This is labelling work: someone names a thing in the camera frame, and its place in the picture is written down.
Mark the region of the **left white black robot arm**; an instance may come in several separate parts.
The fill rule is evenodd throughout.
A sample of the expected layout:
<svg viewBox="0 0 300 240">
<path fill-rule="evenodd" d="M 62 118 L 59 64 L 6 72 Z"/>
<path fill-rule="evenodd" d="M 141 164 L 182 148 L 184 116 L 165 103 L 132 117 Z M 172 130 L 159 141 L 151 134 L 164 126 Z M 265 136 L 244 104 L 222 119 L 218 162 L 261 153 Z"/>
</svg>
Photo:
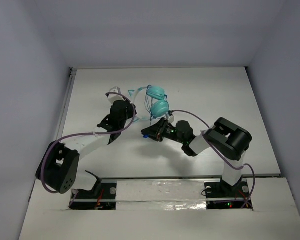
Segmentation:
<svg viewBox="0 0 300 240">
<path fill-rule="evenodd" d="M 44 189 L 52 194 L 65 194 L 74 185 L 79 161 L 99 148 L 116 141 L 136 116 L 136 106 L 128 100 L 116 100 L 109 114 L 97 125 L 106 132 L 85 132 L 64 136 L 51 142 L 35 173 Z"/>
</svg>

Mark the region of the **teal cat ear headphones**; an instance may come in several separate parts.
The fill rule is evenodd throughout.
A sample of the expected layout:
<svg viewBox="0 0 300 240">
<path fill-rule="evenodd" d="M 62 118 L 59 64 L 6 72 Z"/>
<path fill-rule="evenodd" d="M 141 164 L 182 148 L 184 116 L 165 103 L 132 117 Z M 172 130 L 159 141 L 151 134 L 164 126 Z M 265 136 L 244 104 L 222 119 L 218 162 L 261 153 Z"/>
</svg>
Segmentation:
<svg viewBox="0 0 300 240">
<path fill-rule="evenodd" d="M 144 98 L 144 107 L 148 116 L 138 116 L 134 118 L 133 122 L 152 121 L 164 117 L 170 111 L 168 103 L 168 96 L 163 88 L 154 85 L 147 85 L 139 87 L 138 89 L 128 90 L 131 97 L 131 102 L 134 104 L 140 92 L 146 91 Z"/>
</svg>

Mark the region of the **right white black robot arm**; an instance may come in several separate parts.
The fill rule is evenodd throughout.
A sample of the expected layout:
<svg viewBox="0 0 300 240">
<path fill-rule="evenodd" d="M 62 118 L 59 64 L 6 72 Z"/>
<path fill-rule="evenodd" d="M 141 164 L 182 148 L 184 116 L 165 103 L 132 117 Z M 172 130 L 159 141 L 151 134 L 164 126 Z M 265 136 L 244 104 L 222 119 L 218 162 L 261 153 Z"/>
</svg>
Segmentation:
<svg viewBox="0 0 300 240">
<path fill-rule="evenodd" d="M 207 189 L 206 196 L 233 198 L 239 191 L 244 154 L 252 141 L 247 130 L 220 117 L 208 130 L 195 135 L 188 121 L 181 120 L 172 125 L 161 118 L 156 124 L 143 129 L 141 134 L 156 142 L 168 139 L 182 144 L 182 151 L 189 157 L 196 157 L 211 148 L 224 160 L 224 168 L 220 182 Z"/>
</svg>

